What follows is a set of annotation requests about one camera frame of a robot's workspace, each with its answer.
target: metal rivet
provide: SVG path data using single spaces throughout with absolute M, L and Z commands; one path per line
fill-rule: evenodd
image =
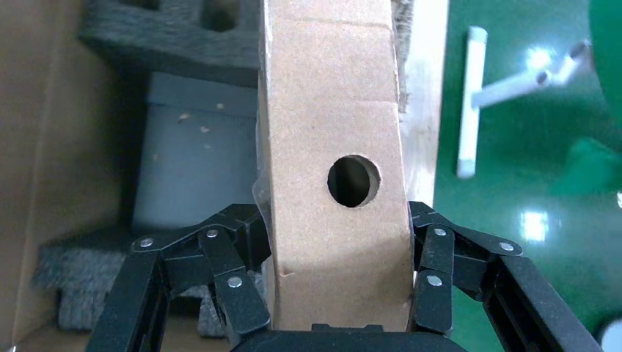
M 508 252 L 512 252 L 514 250 L 514 246 L 512 246 L 509 243 L 501 242 L 501 243 L 499 243 L 499 245 L 501 246 L 501 248 L 503 248 L 504 250 L 506 250 Z
M 229 285 L 229 287 L 231 287 L 231 288 L 240 287 L 240 286 L 242 286 L 242 279 L 240 279 L 240 278 L 239 278 L 239 277 L 237 277 L 237 276 L 233 276 L 233 277 L 230 277 L 230 278 L 227 280 L 227 284 L 228 284 L 228 285 Z
M 142 248 L 151 246 L 153 244 L 153 238 L 143 238 L 140 240 L 139 244 Z
M 432 286 L 441 286 L 443 285 L 443 280 L 436 275 L 428 275 L 428 282 Z

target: white pvc pipe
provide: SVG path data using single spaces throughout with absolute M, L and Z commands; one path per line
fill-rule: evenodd
M 557 72 L 553 75 L 551 84 L 565 86 L 582 68 L 590 63 L 591 57 L 590 43 L 587 40 L 577 43 L 564 55 Z
M 472 104 L 483 109 L 542 89 L 551 83 L 548 70 L 527 71 L 490 84 L 473 95 Z
M 480 27 L 470 27 L 466 48 L 464 68 L 464 96 L 462 99 L 462 118 L 460 122 L 460 144 L 458 146 L 459 178 L 475 175 L 475 159 L 478 153 L 478 129 L 480 108 L 472 103 L 473 94 L 482 90 L 484 62 L 486 60 L 486 41 L 488 32 Z

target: gray foam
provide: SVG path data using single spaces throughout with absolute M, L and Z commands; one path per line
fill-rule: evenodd
M 34 284 L 61 291 L 58 324 L 65 330 L 91 330 L 105 307 L 106 295 L 127 256 L 132 239 L 127 231 L 110 228 L 80 235 L 41 248 Z M 262 297 L 265 297 L 260 273 L 248 275 Z M 222 337 L 211 294 L 206 286 L 191 287 L 180 296 L 201 299 L 197 331 L 204 337 Z
M 160 0 L 158 9 L 148 10 L 118 0 L 87 0 L 79 36 L 123 70 L 256 87 L 260 2 L 241 0 L 237 25 L 226 32 L 202 24 L 200 14 L 209 3 Z

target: green object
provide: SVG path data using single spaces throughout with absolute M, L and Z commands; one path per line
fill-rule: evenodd
M 482 110 L 478 165 L 455 176 L 469 26 L 489 32 L 484 84 L 521 72 L 530 55 L 553 61 L 590 37 L 588 0 L 452 0 L 447 33 L 434 209 L 456 224 L 516 241 L 591 332 L 622 312 L 622 209 L 615 194 L 559 195 L 568 153 L 583 138 L 622 150 L 596 75 Z M 500 352 L 482 306 L 454 292 L 452 340 Z
M 577 141 L 566 161 L 561 180 L 552 187 L 555 194 L 587 195 L 622 190 L 622 155 L 600 142 Z
M 592 0 L 590 29 L 594 64 L 613 116 L 622 122 L 622 1 Z

